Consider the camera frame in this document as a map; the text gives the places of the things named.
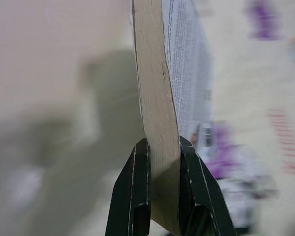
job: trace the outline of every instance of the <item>blurry background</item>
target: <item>blurry background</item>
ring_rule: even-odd
[[[295,144],[295,0],[196,5],[214,119],[279,191],[254,233],[294,236],[295,153],[273,117]],[[128,16],[127,0],[0,0],[0,236],[104,235],[114,182],[144,137]],[[150,235],[165,231],[153,223]]]

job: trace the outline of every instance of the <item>book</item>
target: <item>book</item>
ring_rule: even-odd
[[[133,0],[140,106],[151,149],[151,218],[180,235],[179,136],[202,142],[211,57],[192,0]]]

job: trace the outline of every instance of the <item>purple object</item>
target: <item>purple object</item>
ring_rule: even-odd
[[[236,145],[230,140],[230,131],[224,122],[214,125],[215,144],[217,151],[215,159],[206,163],[207,168],[216,179],[227,178],[229,171],[238,166],[233,158]]]
[[[262,40],[275,40],[277,36],[277,17],[268,0],[251,0],[249,15],[257,27],[253,37]]]

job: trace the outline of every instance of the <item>clip jaw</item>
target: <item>clip jaw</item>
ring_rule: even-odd
[[[179,227],[183,236],[236,236],[222,192],[192,144],[180,136]],[[133,148],[115,182],[105,236],[147,236],[151,201],[146,139]]]

